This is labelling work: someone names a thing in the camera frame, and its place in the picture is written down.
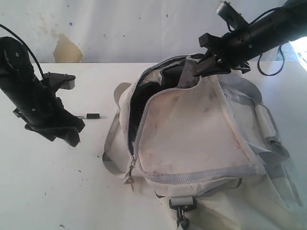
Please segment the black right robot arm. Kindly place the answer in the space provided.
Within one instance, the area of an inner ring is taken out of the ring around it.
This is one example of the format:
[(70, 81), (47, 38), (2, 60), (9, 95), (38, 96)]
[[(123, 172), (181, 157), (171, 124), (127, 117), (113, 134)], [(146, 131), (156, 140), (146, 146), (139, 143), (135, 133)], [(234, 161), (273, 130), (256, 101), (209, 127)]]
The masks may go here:
[(307, 35), (305, 0), (288, 0), (250, 23), (227, 1), (220, 3), (217, 14), (230, 31), (222, 37), (209, 33), (199, 37), (200, 46), (207, 51), (192, 66), (194, 76), (229, 74), (232, 70), (245, 74), (250, 71), (251, 59)]

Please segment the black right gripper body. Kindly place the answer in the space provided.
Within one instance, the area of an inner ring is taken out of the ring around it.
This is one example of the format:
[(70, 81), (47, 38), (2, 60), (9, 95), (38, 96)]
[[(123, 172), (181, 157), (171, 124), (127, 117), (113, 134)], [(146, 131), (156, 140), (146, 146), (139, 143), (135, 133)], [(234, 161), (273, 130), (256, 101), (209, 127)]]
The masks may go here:
[(215, 62), (224, 63), (231, 70), (239, 70), (243, 74), (250, 71), (248, 52), (251, 41), (249, 25), (233, 30), (217, 37), (205, 33), (199, 37), (201, 47), (207, 48), (215, 56)]

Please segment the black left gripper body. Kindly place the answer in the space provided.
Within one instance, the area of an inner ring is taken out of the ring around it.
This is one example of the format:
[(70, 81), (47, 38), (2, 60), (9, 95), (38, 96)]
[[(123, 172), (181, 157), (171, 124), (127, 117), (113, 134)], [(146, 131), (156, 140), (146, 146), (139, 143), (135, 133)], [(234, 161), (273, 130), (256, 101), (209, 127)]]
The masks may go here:
[(13, 113), (33, 131), (56, 131), (72, 127), (72, 114), (65, 110), (51, 87), (40, 82), (13, 84)]

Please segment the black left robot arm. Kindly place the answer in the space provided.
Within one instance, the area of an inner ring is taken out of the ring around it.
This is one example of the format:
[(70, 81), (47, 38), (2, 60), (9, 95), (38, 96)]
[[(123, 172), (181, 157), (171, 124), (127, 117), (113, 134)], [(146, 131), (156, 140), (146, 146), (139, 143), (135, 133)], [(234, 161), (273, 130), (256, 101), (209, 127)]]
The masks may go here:
[(13, 113), (26, 123), (25, 129), (50, 141), (60, 138), (72, 147), (79, 144), (85, 124), (64, 108), (56, 92), (72, 90), (75, 79), (48, 72), (39, 80), (26, 47), (12, 37), (0, 39), (0, 89), (16, 106)]

